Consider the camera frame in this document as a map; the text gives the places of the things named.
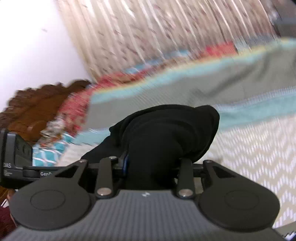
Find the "floral curtain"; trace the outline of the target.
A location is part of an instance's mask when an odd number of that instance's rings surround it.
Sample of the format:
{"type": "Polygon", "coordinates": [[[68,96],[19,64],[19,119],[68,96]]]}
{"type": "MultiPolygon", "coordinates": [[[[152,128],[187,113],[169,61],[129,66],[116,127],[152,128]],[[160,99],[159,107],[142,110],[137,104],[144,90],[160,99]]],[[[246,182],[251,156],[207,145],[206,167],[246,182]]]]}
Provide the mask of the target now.
{"type": "Polygon", "coordinates": [[[98,79],[178,50],[274,36],[271,1],[57,1],[89,74],[98,79]]]}

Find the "teal patterned pillow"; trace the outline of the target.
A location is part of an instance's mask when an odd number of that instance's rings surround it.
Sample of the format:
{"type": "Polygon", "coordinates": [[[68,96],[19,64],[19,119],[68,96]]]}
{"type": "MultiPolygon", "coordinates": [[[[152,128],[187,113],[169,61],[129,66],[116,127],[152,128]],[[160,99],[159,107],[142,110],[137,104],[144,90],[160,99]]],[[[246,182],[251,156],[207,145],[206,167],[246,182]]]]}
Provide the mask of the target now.
{"type": "Polygon", "coordinates": [[[38,167],[53,167],[60,160],[74,137],[68,133],[63,133],[62,138],[51,143],[49,146],[42,147],[39,143],[33,146],[32,165],[38,167]]]}

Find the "carved wooden headboard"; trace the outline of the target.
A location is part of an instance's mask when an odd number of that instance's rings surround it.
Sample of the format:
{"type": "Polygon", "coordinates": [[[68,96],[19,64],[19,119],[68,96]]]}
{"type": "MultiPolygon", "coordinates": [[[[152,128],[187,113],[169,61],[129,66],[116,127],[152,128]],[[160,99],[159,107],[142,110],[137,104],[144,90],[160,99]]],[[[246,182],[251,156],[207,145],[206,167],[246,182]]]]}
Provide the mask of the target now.
{"type": "Polygon", "coordinates": [[[26,142],[36,143],[48,121],[55,118],[67,97],[84,90],[89,80],[76,79],[68,86],[46,84],[40,88],[18,90],[1,112],[1,129],[18,133],[26,142]]]}

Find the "patterned blue bedspread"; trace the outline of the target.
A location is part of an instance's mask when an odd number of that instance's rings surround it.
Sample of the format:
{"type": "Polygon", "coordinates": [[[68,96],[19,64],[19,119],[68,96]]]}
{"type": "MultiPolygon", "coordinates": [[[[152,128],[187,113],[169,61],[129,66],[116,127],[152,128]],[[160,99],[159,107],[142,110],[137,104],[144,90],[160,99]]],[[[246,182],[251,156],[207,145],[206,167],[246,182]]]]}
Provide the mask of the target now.
{"type": "Polygon", "coordinates": [[[275,193],[274,222],[284,236],[295,230],[295,39],[282,38],[220,59],[171,67],[138,90],[91,100],[86,121],[58,161],[66,166],[99,145],[109,128],[136,111],[161,104],[213,106],[220,115],[210,159],[275,193]]]}

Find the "red floral blanket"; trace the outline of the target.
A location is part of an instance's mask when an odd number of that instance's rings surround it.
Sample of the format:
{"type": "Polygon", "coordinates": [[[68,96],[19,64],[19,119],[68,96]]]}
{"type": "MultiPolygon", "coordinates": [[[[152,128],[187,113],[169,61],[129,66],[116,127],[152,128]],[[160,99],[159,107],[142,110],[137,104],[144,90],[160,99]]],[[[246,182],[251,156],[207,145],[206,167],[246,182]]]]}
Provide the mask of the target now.
{"type": "Polygon", "coordinates": [[[87,111],[91,100],[104,94],[112,94],[119,97],[122,92],[126,94],[131,90],[138,90],[148,83],[150,77],[164,70],[200,59],[219,59],[224,56],[235,55],[237,50],[234,42],[225,42],[218,45],[205,47],[202,51],[190,52],[188,50],[173,51],[164,56],[146,61],[124,71],[106,74],[99,78],[99,82],[86,90],[71,94],[62,102],[56,117],[47,123],[47,127],[41,131],[39,144],[47,148],[53,142],[62,139],[62,133],[67,132],[75,136],[86,121],[87,111]]]}

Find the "black pants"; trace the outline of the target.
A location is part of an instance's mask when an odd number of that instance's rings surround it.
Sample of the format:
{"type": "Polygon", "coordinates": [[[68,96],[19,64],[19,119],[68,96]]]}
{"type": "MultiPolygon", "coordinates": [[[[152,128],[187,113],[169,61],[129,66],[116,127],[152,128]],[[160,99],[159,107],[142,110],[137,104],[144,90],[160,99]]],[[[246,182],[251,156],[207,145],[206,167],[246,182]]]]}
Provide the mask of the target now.
{"type": "Polygon", "coordinates": [[[197,161],[207,152],[219,121],[218,111],[210,105],[154,106],[111,126],[110,135],[82,158],[98,163],[109,156],[125,156],[123,189],[171,189],[181,161],[197,161]]]}

